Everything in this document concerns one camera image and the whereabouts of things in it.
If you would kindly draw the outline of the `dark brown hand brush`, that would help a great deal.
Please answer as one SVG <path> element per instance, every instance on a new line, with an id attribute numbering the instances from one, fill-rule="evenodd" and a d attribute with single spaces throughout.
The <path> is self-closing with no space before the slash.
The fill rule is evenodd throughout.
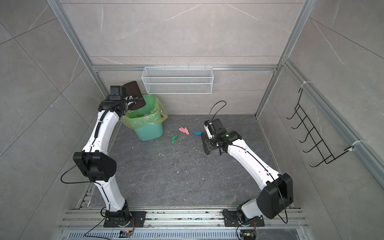
<path id="1" fill-rule="evenodd" d="M 215 147 L 212 145 L 212 141 L 209 139 L 206 133 L 202 133 L 201 137 L 202 137 L 204 152 L 206 153 L 206 155 L 209 155 L 211 151 L 215 149 Z"/>

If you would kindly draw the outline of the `dark brown dustpan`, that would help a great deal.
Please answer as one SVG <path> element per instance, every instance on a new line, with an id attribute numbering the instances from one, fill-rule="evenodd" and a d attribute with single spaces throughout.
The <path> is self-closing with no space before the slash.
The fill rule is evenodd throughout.
<path id="1" fill-rule="evenodd" d="M 126 88 L 126 95 L 128 99 L 139 99 L 133 102 L 132 101 L 128 102 L 127 103 L 128 110 L 130 111 L 138 110 L 140 108 L 143 108 L 146 105 L 146 102 L 138 86 L 137 81 L 132 81 L 127 84 L 124 84 L 124 87 Z"/>

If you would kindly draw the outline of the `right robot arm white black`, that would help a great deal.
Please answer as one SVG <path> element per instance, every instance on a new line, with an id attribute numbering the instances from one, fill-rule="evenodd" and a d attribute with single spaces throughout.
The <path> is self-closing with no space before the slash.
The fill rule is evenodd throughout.
<path id="1" fill-rule="evenodd" d="M 287 173 L 280 174 L 266 164 L 252 151 L 240 134 L 234 130 L 226 130 L 216 115 L 209 116 L 204 122 L 204 129 L 202 143 L 206 155 L 218 149 L 220 155 L 227 153 L 232 156 L 251 175 L 261 190 L 257 198 L 237 207 L 237 226 L 247 226 L 257 218 L 273 219 L 276 216 L 287 224 L 287 207 L 294 201 L 292 178 Z"/>

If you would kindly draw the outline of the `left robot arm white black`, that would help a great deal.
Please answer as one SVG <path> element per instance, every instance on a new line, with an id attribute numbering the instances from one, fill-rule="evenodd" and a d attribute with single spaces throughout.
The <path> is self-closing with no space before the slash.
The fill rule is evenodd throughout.
<path id="1" fill-rule="evenodd" d="M 117 163 L 108 155 L 109 144 L 120 119 L 129 110 L 137 110 L 146 104 L 136 81 L 123 86 L 111 86 L 110 94 L 98 107 L 98 118 L 87 144 L 75 152 L 73 160 L 88 182 L 101 193 L 105 210 L 104 227 L 133 227 L 135 219 L 116 182 Z"/>

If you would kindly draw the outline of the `pink paper scrap back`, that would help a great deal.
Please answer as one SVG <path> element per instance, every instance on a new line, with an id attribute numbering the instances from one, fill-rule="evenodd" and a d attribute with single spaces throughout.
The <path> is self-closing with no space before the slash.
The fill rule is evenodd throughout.
<path id="1" fill-rule="evenodd" d="M 181 127 L 181 128 L 179 128 L 179 131 L 182 132 L 182 133 L 185 133 L 186 135 L 189 135 L 189 134 L 190 134 L 190 133 L 189 133 L 189 130 L 188 130 L 187 128 L 183 128 L 183 127 Z"/>

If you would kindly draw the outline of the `green trash bin with liner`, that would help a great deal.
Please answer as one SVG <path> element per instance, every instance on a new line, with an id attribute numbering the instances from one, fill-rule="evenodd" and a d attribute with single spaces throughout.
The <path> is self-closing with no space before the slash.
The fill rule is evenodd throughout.
<path id="1" fill-rule="evenodd" d="M 163 122 L 168 118 L 168 113 L 155 95 L 143 97 L 146 105 L 127 111 L 122 122 L 127 128 L 134 130 L 141 141 L 151 141 L 163 135 Z"/>

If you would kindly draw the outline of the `small green paper scrap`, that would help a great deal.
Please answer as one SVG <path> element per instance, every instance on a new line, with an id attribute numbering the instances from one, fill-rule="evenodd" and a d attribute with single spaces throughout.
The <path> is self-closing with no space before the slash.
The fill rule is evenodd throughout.
<path id="1" fill-rule="evenodd" d="M 172 143 L 173 144 L 176 142 L 177 138 L 178 138 L 178 135 L 175 135 L 175 136 L 172 137 Z"/>

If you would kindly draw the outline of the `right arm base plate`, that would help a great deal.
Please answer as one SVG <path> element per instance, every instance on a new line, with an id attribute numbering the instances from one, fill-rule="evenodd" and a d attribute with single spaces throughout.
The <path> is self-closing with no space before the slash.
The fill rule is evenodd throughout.
<path id="1" fill-rule="evenodd" d="M 224 222 L 226 227 L 239 227 L 239 226 L 251 226 L 251 227 L 264 227 L 265 222 L 263 216 L 256 216 L 252 219 L 248 219 L 240 211 L 229 211 L 227 209 L 222 210 Z"/>

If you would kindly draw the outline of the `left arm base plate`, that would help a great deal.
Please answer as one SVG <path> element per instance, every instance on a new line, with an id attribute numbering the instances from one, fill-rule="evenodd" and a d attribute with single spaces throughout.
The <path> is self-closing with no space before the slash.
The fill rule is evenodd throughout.
<path id="1" fill-rule="evenodd" d="M 106 212 L 104 228 L 125 228 L 125 227 L 143 227 L 147 212 L 134 211 L 129 213 L 123 212 Z"/>

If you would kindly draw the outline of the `aluminium mounting rail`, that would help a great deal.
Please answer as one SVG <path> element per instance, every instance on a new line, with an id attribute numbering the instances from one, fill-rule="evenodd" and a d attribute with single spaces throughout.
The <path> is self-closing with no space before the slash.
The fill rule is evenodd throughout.
<path id="1" fill-rule="evenodd" d="M 312 240 L 301 209 L 244 224 L 236 207 L 133 207 L 125 227 L 105 222 L 99 208 L 68 210 L 58 221 L 61 240 Z"/>

